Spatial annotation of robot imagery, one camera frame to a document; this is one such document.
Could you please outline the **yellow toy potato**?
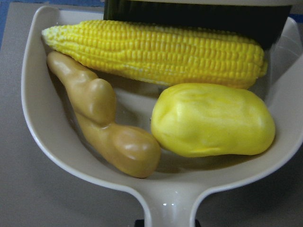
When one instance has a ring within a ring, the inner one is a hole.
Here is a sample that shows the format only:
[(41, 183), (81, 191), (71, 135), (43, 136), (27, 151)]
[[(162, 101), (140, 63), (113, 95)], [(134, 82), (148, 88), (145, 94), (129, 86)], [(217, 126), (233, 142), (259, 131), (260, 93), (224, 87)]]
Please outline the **yellow toy potato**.
[(206, 157), (260, 154), (273, 143), (276, 127), (256, 94), (188, 83), (161, 93), (152, 112), (151, 131), (167, 150), (184, 157)]

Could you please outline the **tan toy ginger root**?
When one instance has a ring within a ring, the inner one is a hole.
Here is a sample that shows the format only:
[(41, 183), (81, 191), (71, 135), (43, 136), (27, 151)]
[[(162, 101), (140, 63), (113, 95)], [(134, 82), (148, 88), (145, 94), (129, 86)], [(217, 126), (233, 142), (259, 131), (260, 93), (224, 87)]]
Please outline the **tan toy ginger root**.
[(157, 168), (161, 148), (147, 131), (115, 122), (116, 94), (106, 80), (59, 52), (47, 56), (61, 81), (86, 141), (125, 174), (146, 178)]

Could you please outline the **yellow toy corn cob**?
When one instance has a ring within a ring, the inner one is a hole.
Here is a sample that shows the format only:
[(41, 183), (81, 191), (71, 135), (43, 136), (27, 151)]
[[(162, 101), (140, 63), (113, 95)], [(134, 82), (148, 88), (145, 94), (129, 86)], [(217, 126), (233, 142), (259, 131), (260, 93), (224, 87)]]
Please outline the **yellow toy corn cob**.
[(89, 20), (42, 31), (46, 45), (94, 70), (173, 86), (247, 89), (267, 73), (260, 44), (228, 31)]

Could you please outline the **beige plastic dustpan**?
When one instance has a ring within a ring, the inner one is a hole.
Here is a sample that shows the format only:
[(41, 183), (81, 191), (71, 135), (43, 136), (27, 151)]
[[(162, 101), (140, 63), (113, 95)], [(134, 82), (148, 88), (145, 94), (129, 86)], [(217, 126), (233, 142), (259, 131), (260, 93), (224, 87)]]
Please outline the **beige plastic dustpan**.
[(269, 72), (252, 90), (276, 121), (272, 147), (257, 156), (183, 158), (164, 151), (147, 179), (129, 177), (100, 157), (81, 137), (60, 82), (49, 73), (43, 29), (102, 18), (101, 12), (40, 7), (26, 44), (21, 96), (28, 128), (40, 149), (59, 167), (85, 181), (127, 192), (144, 209), (147, 227), (192, 227), (208, 195), (257, 181), (278, 170), (303, 142), (303, 47), (297, 23), (289, 18), (269, 52)]

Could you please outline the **beige hand brush black bristles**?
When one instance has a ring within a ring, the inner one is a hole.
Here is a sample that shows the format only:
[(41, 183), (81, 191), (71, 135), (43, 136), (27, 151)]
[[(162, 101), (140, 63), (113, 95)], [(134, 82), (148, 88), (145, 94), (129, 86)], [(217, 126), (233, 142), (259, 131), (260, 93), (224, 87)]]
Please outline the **beige hand brush black bristles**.
[(281, 35), (291, 8), (107, 0), (104, 19), (230, 31), (268, 49)]

